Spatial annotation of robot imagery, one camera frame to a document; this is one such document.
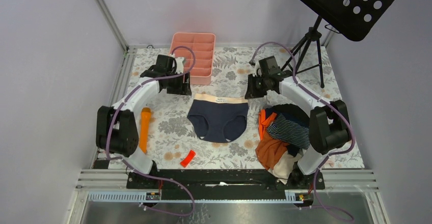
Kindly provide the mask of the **orange toy microphone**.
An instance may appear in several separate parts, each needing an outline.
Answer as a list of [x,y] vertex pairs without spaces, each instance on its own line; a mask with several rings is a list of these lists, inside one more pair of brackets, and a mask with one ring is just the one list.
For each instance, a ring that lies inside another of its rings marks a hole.
[[148,132],[149,124],[151,120],[151,109],[144,107],[141,110],[141,123],[140,123],[140,134],[139,134],[139,148],[144,154],[147,154],[147,143],[148,143]]

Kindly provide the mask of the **navy underwear beige waistband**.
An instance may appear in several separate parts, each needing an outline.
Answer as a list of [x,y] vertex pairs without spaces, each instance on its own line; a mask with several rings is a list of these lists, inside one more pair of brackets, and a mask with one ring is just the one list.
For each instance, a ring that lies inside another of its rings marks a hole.
[[244,98],[196,94],[187,119],[200,140],[229,143],[245,132],[248,111],[248,101]]

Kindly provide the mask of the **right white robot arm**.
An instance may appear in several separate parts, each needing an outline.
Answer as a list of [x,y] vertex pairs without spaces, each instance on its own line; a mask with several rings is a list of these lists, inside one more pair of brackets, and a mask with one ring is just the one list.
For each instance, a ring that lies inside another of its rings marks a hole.
[[295,72],[283,71],[274,56],[255,63],[248,76],[246,99],[261,98],[275,91],[294,102],[308,117],[309,146],[293,164],[288,182],[305,189],[315,184],[317,172],[332,155],[342,154],[346,143],[355,144],[347,106],[342,100],[330,101],[307,88]]

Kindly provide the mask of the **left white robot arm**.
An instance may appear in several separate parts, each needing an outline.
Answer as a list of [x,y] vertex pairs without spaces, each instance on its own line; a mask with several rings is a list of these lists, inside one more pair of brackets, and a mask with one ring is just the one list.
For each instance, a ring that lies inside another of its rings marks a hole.
[[135,87],[111,106],[97,111],[96,140],[98,148],[107,155],[114,154],[139,175],[146,189],[157,185],[157,173],[152,171],[153,160],[145,153],[141,136],[142,109],[161,91],[191,96],[190,71],[184,68],[187,59],[160,54],[154,65],[145,70]]

